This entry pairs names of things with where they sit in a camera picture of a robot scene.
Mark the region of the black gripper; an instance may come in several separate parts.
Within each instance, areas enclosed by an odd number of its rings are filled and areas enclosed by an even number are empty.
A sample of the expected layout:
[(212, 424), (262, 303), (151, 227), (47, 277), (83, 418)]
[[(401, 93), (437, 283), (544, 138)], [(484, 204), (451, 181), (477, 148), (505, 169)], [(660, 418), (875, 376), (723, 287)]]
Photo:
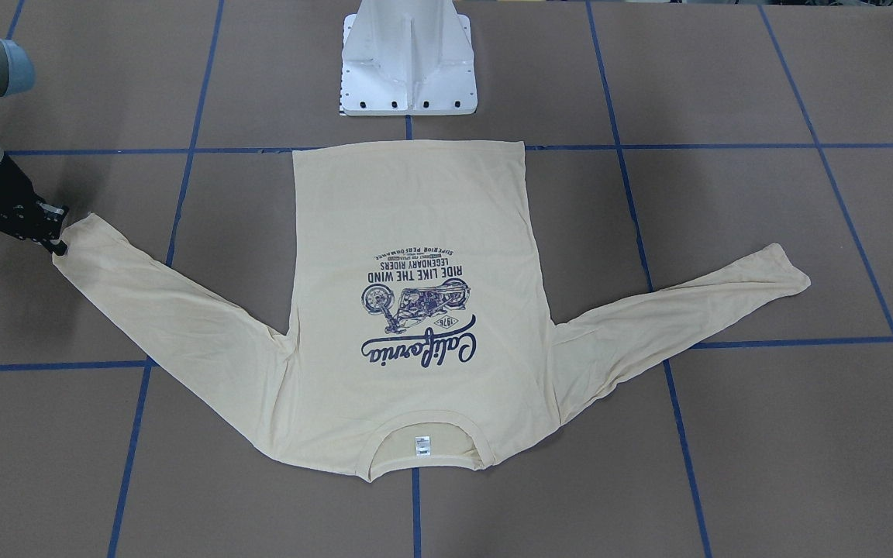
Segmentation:
[(60, 238), (46, 236), (45, 219), (65, 219), (70, 208), (47, 204), (37, 195), (32, 181), (10, 157), (0, 163), (0, 232), (36, 241), (54, 257), (67, 254)]

